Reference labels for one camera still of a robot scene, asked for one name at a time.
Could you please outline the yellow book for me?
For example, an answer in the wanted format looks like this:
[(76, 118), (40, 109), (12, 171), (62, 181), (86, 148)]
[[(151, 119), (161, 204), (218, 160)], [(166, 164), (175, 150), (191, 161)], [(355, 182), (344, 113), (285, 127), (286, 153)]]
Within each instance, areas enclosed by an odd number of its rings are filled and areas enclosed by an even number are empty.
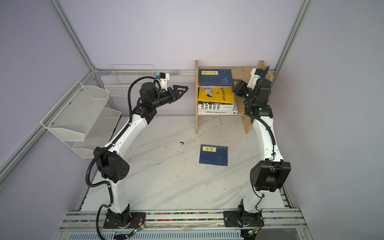
[(230, 87), (201, 87), (199, 88), (198, 101), (232, 105), (235, 102), (235, 97)]

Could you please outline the white book with black lettering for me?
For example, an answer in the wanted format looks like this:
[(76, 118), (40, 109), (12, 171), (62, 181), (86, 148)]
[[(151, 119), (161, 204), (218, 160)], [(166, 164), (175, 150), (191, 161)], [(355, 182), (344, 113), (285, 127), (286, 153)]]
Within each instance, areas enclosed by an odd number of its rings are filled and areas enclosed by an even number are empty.
[(222, 103), (205, 103), (205, 102), (198, 102), (198, 108), (201, 111), (232, 111), (235, 110), (235, 104), (222, 104)]

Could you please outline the white book with photo cover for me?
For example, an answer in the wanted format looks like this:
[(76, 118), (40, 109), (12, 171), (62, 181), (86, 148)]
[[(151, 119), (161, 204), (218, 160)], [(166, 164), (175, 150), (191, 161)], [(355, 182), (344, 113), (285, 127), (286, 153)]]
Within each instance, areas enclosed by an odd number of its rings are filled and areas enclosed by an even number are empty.
[(198, 111), (199, 115), (237, 115), (238, 111)]

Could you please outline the dark blue book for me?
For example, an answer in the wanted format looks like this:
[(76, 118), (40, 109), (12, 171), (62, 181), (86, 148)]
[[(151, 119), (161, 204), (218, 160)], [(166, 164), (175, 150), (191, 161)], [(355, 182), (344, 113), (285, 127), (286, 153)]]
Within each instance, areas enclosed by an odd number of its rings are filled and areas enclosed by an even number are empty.
[(231, 87), (231, 69), (200, 69), (199, 87)]
[(215, 166), (227, 166), (228, 147), (201, 145), (199, 163)]

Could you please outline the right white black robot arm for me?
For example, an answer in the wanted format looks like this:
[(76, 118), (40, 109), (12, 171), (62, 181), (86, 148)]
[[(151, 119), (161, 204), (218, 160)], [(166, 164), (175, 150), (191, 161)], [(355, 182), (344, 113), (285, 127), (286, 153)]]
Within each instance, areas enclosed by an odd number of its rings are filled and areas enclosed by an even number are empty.
[(291, 164), (280, 153), (273, 129), (273, 112), (268, 104), (271, 82), (259, 79), (251, 87), (242, 80), (233, 80), (232, 90), (237, 97), (244, 100), (245, 116), (250, 119), (256, 132), (261, 158), (250, 171), (254, 195), (252, 198), (242, 199), (238, 205), (240, 221), (246, 214), (261, 214), (262, 203), (284, 185), (291, 172)]

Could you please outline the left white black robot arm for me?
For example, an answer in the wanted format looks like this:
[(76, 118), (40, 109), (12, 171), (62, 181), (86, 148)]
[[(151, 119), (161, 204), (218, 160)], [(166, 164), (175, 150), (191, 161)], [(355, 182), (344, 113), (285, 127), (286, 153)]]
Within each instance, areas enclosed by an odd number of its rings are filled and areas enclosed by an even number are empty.
[(106, 185), (110, 196), (107, 209), (108, 225), (127, 228), (135, 223), (126, 199), (126, 189), (121, 181), (128, 175), (130, 166), (126, 155), (130, 145), (157, 114), (157, 108), (181, 99), (188, 92), (187, 86), (168, 86), (169, 75), (160, 73), (156, 77), (145, 76), (133, 81), (128, 89), (129, 119), (123, 128), (105, 146), (94, 149), (85, 176), (89, 188)]

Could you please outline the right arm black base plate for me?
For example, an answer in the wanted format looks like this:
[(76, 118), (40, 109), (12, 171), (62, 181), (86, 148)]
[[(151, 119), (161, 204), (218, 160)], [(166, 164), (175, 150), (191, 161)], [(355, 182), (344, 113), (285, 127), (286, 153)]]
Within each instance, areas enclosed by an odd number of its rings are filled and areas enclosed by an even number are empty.
[(264, 227), (264, 218), (262, 213), (243, 212), (239, 214), (237, 211), (224, 211), (225, 227)]

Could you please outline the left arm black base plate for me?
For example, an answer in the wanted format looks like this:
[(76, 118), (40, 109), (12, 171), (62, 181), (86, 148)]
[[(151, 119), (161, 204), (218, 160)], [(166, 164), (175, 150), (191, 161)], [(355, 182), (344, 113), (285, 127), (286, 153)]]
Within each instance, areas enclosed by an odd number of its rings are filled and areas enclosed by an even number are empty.
[(139, 224), (144, 224), (146, 220), (146, 213), (127, 213), (116, 214), (113, 212), (107, 213), (106, 220), (104, 222), (104, 229), (135, 229), (139, 227)]

